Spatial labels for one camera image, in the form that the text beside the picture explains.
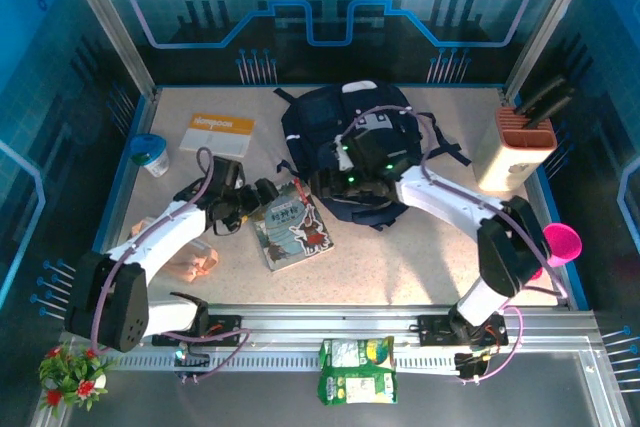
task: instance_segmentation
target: knife block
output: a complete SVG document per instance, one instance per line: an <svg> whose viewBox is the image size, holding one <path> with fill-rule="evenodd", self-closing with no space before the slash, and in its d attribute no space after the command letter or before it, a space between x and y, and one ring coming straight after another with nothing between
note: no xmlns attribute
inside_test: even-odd
<svg viewBox="0 0 640 427"><path fill-rule="evenodd" d="M528 118L500 107L473 157L473 173L486 191L517 189L556 149L558 143L549 119L535 129L524 129Z"/></svg>

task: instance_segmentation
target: navy backpack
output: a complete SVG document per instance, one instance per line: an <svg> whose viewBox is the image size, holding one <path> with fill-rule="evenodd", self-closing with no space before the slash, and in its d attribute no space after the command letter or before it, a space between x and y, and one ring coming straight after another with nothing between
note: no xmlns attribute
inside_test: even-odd
<svg viewBox="0 0 640 427"><path fill-rule="evenodd" d="M278 165L288 168L294 175L308 181L311 174L322 169L337 169L338 162L332 144L349 124L362 112L376 106L393 105L411 109L409 102L396 86L380 81L362 81L336 84L312 90L295 98L278 88L277 95L289 102L290 106L282 116L287 147L291 153L297 172L286 161ZM436 126L433 114L420 113L431 120L440 147L431 152L430 157L442 153L453 155L464 165L470 161L460 154L458 144L449 144ZM406 150L416 161L420 160L422 135L415 117L399 111L385 111L370 114L362 119L359 128L371 130L377 136L379 145L388 152ZM353 201L321 199L322 203L338 219L369 225L376 230L390 226L396 217L407 210L407 206L390 201L386 197L371 194L362 195Z"/></svg>

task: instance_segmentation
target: flower pot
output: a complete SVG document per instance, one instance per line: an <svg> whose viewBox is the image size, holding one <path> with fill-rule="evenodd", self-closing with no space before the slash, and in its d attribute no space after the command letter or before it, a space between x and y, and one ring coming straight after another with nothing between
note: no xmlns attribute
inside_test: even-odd
<svg viewBox="0 0 640 427"><path fill-rule="evenodd" d="M107 385L107 376L102 374L100 377L96 379L96 383L94 387L96 389L104 389L105 385Z"/></svg>

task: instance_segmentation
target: cable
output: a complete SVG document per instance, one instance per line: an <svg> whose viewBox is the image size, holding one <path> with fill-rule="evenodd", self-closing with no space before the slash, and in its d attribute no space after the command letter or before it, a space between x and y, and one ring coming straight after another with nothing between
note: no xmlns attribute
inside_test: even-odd
<svg viewBox="0 0 640 427"><path fill-rule="evenodd" d="M96 354L103 355L109 351L108 348L100 349L98 347L98 332L100 331L100 320L102 318L102 311L104 310L104 304L107 300L107 295L109 294L109 290L111 289L113 280L115 279L120 268L124 265L124 262L131 256L131 254L133 254L136 251L136 249L145 240L149 238L149 236L151 236L151 234L153 234L155 231L157 231L160 227L162 227L164 224L169 222L171 219L181 215L189 207L195 204L198 201L198 199L200 199L200 197L204 195L207 188L209 187L209 184L211 183L211 178L213 177L213 153L207 147L200 147L198 149L198 152L196 153L196 160L198 162L198 167L200 167L200 170L202 170L203 172L204 172L204 169L202 167L202 162L200 160L200 155L202 154L202 152L206 152L207 156L209 157L209 167L206 170L205 179L202 181L202 184L200 185L200 189L198 190L198 192L196 192L196 194L186 204L180 206L170 214L165 215L158 222L156 222L155 224L148 227L145 231L143 231L139 235L137 239L137 243L132 244L127 250L124 251L124 253L120 256L120 258L116 261L114 266L111 268L109 275L107 275L107 278L104 281L104 284L102 285L102 290L100 291L100 296L98 297L98 302L96 303L96 311L93 316L93 321L91 323L91 348Z"/></svg>
<svg viewBox="0 0 640 427"><path fill-rule="evenodd" d="M520 321L520 327L518 328L518 338L516 339L515 345L513 346L513 350L511 350L511 352L509 352L509 355L507 356L507 358L505 359L505 361L500 364L500 366L498 366L497 369L489 372L488 374L484 374L482 377L478 377L476 379L474 379L473 381L471 380L462 380L462 384L465 385L467 382L475 382L476 384L485 381L487 379L490 379L491 377L493 377L494 375L497 375L499 372L501 372L507 365L509 365L509 363L513 360L513 357L516 355L516 351L518 349L518 347L520 347L520 344L522 342L522 334L524 333L524 317L522 316L522 312L520 311L520 309L518 307L516 307L515 305L507 305L504 310L507 309L513 309L516 314L518 315L518 319Z"/></svg>
<svg viewBox="0 0 640 427"><path fill-rule="evenodd" d="M556 292L555 290L545 289L544 287L536 287L535 285L527 285L522 288L522 290L530 290L532 292L540 292L541 294L551 295L557 299L562 299L562 294L560 292Z"/></svg>
<svg viewBox="0 0 640 427"><path fill-rule="evenodd" d="M484 330L486 332L488 332L496 341L496 345L498 346L498 354L500 353L500 339L498 338L498 336L496 335L496 333L493 330L493 327L491 327L490 325L485 326Z"/></svg>
<svg viewBox="0 0 640 427"><path fill-rule="evenodd" d="M220 369L222 369L225 365L227 365L229 362L231 362L231 359L233 359L236 355L238 355L240 350L242 350L242 348L247 343L247 340L249 340L251 331L249 329L238 329L238 330L232 330L230 332L224 332L218 335L212 335L209 337L187 337L185 335L176 334L174 332L164 332L162 335L171 337L172 339L176 339L176 340L183 340L185 342L204 343L204 342L212 342L214 340L222 340L224 338L233 337L234 335L238 335L238 334L245 334L244 339L242 339L242 342L238 344L238 346L236 347L236 350L231 352L231 355L229 355L229 357L224 359L219 365L217 365L215 368L213 368L209 372L206 372L205 374L202 374L200 376L197 376L194 374L193 376L189 377L195 384L195 383L198 383L198 380L203 380L203 379L206 379L207 377L212 376L213 374L218 372Z"/></svg>
<svg viewBox="0 0 640 427"><path fill-rule="evenodd" d="M501 209L498 209L491 204L485 204L474 195L471 195L465 192L464 190L458 189L453 185L448 185L440 182L437 179L433 179L429 174L429 172L427 172L427 160L429 159L429 154L431 153L431 150L433 147L433 138L431 135L431 130L429 129L429 124L423 117L414 113L412 110L408 110L404 107L397 107L394 105L373 107L372 109L369 109L366 112L363 112L362 114L358 115L355 119L353 119L353 122L351 122L351 124L349 124L349 126L343 132L342 137L345 137L352 130L354 130L357 127L358 122L360 122L366 115L369 115L375 112L385 111L385 110L392 110L392 111L404 112L406 114L409 114L412 117L414 117L420 123L420 125L422 125L423 129L425 130L426 137L427 137L427 148L425 149L424 153L422 154L422 158L420 159L420 170L422 172L422 175L425 177L425 179L427 179L427 181L429 182L432 182L434 185L440 187L443 190L451 192L457 195L458 197L462 197L463 199L471 201L480 207L490 210L491 212L499 216L502 220L504 220L522 238L525 244L527 244L527 247L529 247L531 252L533 252L533 255L535 255L538 262L540 262L540 265L544 268L544 270L546 270L547 274L549 274L549 277L551 277L551 281L553 285L558 289L558 292L557 292L558 296L562 299L566 299L568 297L568 294L567 294L567 290L562 284L562 279L560 279L560 276L558 276L558 274L556 274L553 271L553 269L549 265L549 262L547 262L546 257L542 254L542 252L540 252L540 249L538 248L536 243L533 241L533 239L524 231L522 227L520 227L520 225L515 220L509 217L509 215L507 215Z"/></svg>

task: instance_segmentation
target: small plastic bag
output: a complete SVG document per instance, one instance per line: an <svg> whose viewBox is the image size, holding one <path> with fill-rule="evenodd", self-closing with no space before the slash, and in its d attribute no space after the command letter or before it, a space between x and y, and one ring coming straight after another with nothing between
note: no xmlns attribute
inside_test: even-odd
<svg viewBox="0 0 640 427"><path fill-rule="evenodd" d="M145 217L131 227L129 238L138 235L154 221L153 217ZM191 283L196 277L207 275L217 264L218 252L200 239L194 239L176 252L169 262L162 266L159 274L168 274Z"/></svg>

